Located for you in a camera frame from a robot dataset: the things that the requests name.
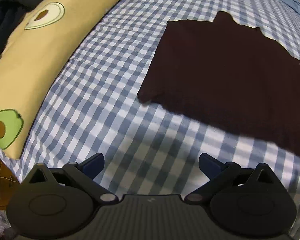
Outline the dark maroon t-shirt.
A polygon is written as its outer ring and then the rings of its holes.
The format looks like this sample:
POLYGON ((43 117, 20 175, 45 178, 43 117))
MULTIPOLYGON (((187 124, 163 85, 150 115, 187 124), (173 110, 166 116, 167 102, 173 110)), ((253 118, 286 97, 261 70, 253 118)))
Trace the dark maroon t-shirt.
POLYGON ((300 156, 300 60, 227 12, 168 22, 138 99, 300 156))

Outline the yellow avocado print pillow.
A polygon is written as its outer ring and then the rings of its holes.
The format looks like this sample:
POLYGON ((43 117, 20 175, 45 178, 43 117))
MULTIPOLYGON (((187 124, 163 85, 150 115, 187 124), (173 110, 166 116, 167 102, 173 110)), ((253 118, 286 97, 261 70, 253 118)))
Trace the yellow avocado print pillow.
POLYGON ((43 0, 0 57, 0 149, 19 159, 52 83, 87 34, 119 0, 43 0))

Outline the blue white checkered bedsheet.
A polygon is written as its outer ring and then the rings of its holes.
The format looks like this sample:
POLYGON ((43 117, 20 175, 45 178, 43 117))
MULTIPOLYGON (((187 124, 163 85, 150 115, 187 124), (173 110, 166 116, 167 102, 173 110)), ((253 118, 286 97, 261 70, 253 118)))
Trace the blue white checkered bedsheet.
POLYGON ((259 27, 300 59, 300 16, 279 0, 121 0, 70 57, 50 88, 23 154, 6 165, 23 180, 36 163, 61 167, 101 152, 97 182, 122 195, 187 194, 207 181, 206 152, 243 167, 268 164, 291 194, 300 239, 300 158, 257 139, 238 137, 158 105, 137 93, 168 21, 211 21, 218 11, 259 27))

